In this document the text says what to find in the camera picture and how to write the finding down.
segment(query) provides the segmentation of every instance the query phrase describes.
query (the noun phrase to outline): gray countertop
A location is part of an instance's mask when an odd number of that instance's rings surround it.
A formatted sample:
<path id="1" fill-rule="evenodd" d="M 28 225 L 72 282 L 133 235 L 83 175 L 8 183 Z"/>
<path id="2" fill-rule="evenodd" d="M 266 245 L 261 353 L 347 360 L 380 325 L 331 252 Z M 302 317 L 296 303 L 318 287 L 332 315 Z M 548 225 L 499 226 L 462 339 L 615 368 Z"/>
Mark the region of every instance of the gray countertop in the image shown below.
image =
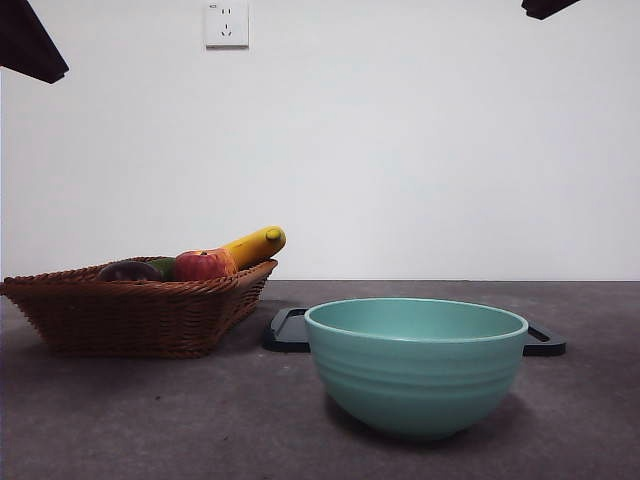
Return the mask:
<path id="1" fill-rule="evenodd" d="M 567 338 L 525 357 L 485 420 L 386 438 L 324 392 L 306 353 L 261 348 L 285 307 L 417 296 L 505 308 Z M 637 479 L 640 282 L 269 281 L 208 357 L 57 358 L 3 299 L 4 479 Z"/>

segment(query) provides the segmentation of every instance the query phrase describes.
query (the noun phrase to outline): electrical outlet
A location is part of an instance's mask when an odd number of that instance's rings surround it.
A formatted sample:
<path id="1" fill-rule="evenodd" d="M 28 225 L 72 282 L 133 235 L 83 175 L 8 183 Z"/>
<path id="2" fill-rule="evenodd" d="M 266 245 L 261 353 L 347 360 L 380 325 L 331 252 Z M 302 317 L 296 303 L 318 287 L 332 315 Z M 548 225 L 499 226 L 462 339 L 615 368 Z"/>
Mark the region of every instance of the electrical outlet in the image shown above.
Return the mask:
<path id="1" fill-rule="evenodd" d="M 249 46 L 249 2 L 222 0 L 205 8 L 207 47 Z"/>

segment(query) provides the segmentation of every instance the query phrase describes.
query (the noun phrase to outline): dark purple fruit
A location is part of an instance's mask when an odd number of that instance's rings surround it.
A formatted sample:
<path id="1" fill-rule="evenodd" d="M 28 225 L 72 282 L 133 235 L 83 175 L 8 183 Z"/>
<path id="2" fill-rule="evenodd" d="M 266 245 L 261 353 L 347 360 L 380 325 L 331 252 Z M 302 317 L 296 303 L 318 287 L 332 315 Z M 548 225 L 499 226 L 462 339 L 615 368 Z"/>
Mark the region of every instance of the dark purple fruit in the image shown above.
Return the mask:
<path id="1" fill-rule="evenodd" d="M 152 265 L 135 260 L 113 262 L 98 273 L 96 280 L 113 282 L 116 280 L 155 280 L 162 281 L 162 273 Z"/>

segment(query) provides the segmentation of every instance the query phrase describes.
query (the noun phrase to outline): banana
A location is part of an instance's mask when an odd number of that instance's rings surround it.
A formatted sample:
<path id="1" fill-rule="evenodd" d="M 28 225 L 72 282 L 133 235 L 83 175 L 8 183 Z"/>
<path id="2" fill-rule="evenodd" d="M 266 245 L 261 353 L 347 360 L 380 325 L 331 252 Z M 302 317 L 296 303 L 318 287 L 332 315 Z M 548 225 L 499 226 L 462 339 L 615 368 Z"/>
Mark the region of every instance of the banana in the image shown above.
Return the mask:
<path id="1" fill-rule="evenodd" d="M 221 248 L 229 251 L 238 270 L 242 270 L 271 258 L 282 250 L 286 241 L 284 230 L 276 225 L 270 225 L 227 243 Z"/>

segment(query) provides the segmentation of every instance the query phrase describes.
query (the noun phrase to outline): basket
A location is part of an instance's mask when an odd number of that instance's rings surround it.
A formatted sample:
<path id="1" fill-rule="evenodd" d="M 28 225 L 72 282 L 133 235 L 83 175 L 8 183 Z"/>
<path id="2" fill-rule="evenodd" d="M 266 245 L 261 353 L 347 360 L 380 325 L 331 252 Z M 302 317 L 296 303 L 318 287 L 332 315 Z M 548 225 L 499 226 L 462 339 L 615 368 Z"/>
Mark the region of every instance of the basket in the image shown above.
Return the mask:
<path id="1" fill-rule="evenodd" d="M 149 261 L 161 257 L 135 257 Z M 0 294 L 64 356 L 197 358 L 253 312 L 278 262 L 206 281 L 94 282 L 107 264 L 7 277 Z"/>

